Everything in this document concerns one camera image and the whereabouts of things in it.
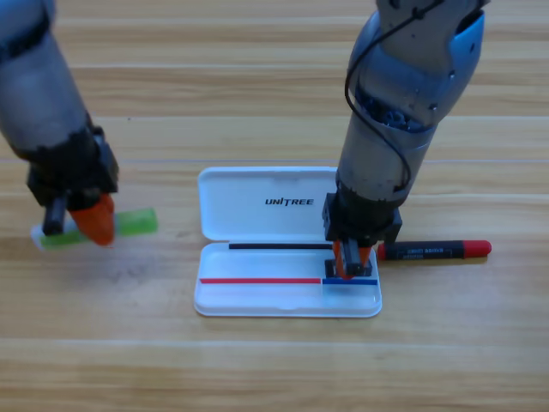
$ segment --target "gray robot arm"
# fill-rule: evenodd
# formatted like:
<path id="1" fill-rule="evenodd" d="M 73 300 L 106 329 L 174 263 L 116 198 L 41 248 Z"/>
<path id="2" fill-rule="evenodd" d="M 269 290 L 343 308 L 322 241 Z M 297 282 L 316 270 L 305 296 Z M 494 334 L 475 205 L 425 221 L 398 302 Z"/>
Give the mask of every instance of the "gray robot arm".
<path id="1" fill-rule="evenodd" d="M 363 270 L 358 249 L 395 241 L 398 208 L 480 60 L 487 3 L 377 0 L 350 58 L 353 114 L 323 211 L 326 240 L 348 251 L 340 275 Z"/>
<path id="2" fill-rule="evenodd" d="M 114 235 L 118 164 L 53 37 L 54 15 L 53 0 L 0 0 L 0 131 L 30 165 L 44 233 L 62 232 L 68 210 L 104 245 Z"/>

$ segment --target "red marker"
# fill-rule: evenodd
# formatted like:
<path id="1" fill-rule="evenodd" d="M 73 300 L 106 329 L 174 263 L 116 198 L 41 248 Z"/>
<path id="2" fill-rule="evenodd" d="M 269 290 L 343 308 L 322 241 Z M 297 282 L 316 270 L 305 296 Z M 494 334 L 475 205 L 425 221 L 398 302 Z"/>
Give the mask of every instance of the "red marker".
<path id="1" fill-rule="evenodd" d="M 492 251 L 487 240 L 396 242 L 377 248 L 379 260 L 425 260 L 485 258 Z"/>

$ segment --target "black cable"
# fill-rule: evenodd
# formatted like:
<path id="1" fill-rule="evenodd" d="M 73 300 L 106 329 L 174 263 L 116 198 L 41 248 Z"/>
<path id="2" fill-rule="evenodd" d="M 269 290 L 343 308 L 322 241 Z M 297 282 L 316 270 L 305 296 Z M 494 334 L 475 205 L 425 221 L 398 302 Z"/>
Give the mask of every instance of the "black cable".
<path id="1" fill-rule="evenodd" d="M 378 129 L 376 129 L 363 115 L 360 113 L 359 109 L 354 105 L 354 103 L 351 101 L 351 97 L 349 96 L 349 86 L 351 84 L 351 77 L 353 77 L 353 74 L 355 70 L 359 67 L 362 60 L 368 55 L 368 53 L 371 52 L 371 50 L 378 44 L 380 44 L 382 41 L 388 39 L 393 34 L 401 31 L 404 27 L 409 25 L 410 23 L 421 20 L 425 17 L 426 13 L 429 13 L 431 10 L 435 9 L 440 4 L 444 3 L 444 0 L 434 0 L 429 6 L 418 9 L 414 8 L 412 10 L 412 15 L 408 17 L 405 21 L 400 23 L 398 26 L 390 29 L 387 33 L 383 34 L 382 36 L 378 37 L 377 39 L 373 40 L 368 47 L 366 47 L 366 50 L 364 50 L 360 55 L 357 57 L 349 71 L 347 72 L 347 77 L 345 78 L 345 100 L 347 101 L 347 104 L 349 107 L 351 107 L 351 110 L 353 113 L 364 122 L 368 128 L 373 131 L 380 139 L 382 139 L 401 159 L 402 165 L 404 166 L 404 171 L 406 173 L 406 178 L 404 179 L 404 183 L 401 185 L 398 185 L 395 187 L 395 191 L 401 191 L 402 189 L 406 189 L 406 187 L 409 185 L 410 180 L 412 180 L 412 169 L 410 169 L 410 165 L 408 164 L 406 157 L 404 157 L 404 154 L 390 141 L 388 140 L 382 132 L 380 132 Z"/>

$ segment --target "black line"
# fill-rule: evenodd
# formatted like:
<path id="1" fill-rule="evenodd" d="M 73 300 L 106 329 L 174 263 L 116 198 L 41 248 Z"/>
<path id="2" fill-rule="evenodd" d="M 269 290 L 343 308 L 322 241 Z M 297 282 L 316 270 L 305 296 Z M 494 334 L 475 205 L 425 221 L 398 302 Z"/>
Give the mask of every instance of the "black line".
<path id="1" fill-rule="evenodd" d="M 332 250 L 327 243 L 229 243 L 229 249 Z"/>

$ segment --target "red line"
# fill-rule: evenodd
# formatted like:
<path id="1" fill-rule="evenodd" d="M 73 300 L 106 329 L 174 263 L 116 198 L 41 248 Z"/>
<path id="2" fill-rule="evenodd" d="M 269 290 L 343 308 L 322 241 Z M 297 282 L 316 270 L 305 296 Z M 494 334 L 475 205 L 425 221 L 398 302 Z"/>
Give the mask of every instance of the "red line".
<path id="1" fill-rule="evenodd" d="M 319 278 L 284 278 L 284 277 L 208 277 L 200 280 L 200 283 L 208 284 L 319 284 L 321 280 Z"/>

